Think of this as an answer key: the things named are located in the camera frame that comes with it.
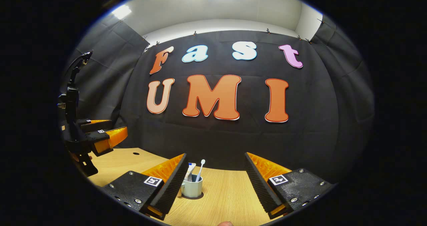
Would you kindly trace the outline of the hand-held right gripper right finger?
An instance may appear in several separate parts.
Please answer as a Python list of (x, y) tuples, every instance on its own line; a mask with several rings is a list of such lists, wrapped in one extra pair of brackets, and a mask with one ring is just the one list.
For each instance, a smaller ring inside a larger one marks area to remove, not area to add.
[(290, 170), (249, 152), (245, 159), (245, 171), (270, 219), (305, 208), (334, 188), (305, 168)]

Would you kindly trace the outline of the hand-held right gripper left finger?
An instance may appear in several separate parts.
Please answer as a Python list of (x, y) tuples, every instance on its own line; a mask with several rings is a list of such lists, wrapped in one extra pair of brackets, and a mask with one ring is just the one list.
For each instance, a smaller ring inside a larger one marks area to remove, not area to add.
[(102, 189), (135, 211), (164, 220), (177, 197), (188, 169), (183, 153), (142, 173), (128, 171)]

